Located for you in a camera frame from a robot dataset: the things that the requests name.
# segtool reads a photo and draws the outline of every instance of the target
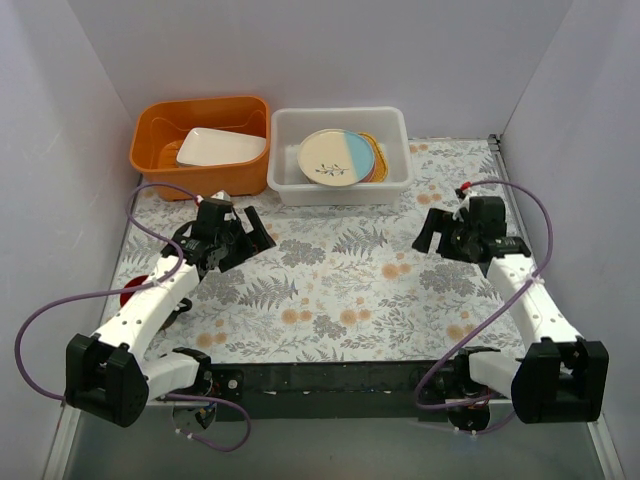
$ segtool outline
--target round plate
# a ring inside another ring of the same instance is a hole
[[[320,130],[300,145],[298,165],[312,182],[346,187],[367,178],[376,156],[369,142],[348,130]]]

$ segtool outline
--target red object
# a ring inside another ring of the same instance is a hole
[[[138,285],[142,285],[148,277],[149,275],[142,275],[141,277],[133,278],[129,280],[129,283],[127,283],[124,286],[124,288],[137,287]],[[123,293],[122,295],[120,295],[120,308],[125,306],[125,304],[129,301],[129,299],[133,296],[134,293],[135,292]]]

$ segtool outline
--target gray floor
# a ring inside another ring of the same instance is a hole
[[[411,419],[254,422],[247,445],[214,452],[176,435],[170,407],[149,407],[128,429],[82,415],[67,479],[601,479],[584,424],[523,425],[472,439]],[[243,424],[214,424],[220,443]]]

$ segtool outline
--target wall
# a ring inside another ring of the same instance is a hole
[[[504,130],[571,0],[69,0],[132,117],[252,92],[394,105],[414,136]]]
[[[627,478],[640,478],[638,179],[640,4],[575,0],[504,135],[512,178],[556,226],[546,278],[567,317],[611,356],[605,416]],[[538,254],[540,213],[520,203]]]
[[[44,303],[108,286],[137,176],[131,119],[64,0],[0,0],[0,477],[40,478],[60,408],[13,360],[19,325]],[[59,308],[27,332],[24,357],[64,390],[64,352],[103,301]]]

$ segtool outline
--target white wall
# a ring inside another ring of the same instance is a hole
[[[546,278],[611,363],[605,416],[627,478],[640,478],[640,4],[575,0],[504,135],[514,180],[556,226]],[[520,203],[538,253],[544,222]]]
[[[69,0],[135,118],[254,92],[386,105],[414,136],[501,133],[571,0]]]
[[[59,406],[13,361],[19,325],[45,302],[107,287],[123,236],[131,120],[64,0],[0,0],[0,477],[42,475]],[[64,352],[103,301],[46,314],[25,363],[62,393]]]

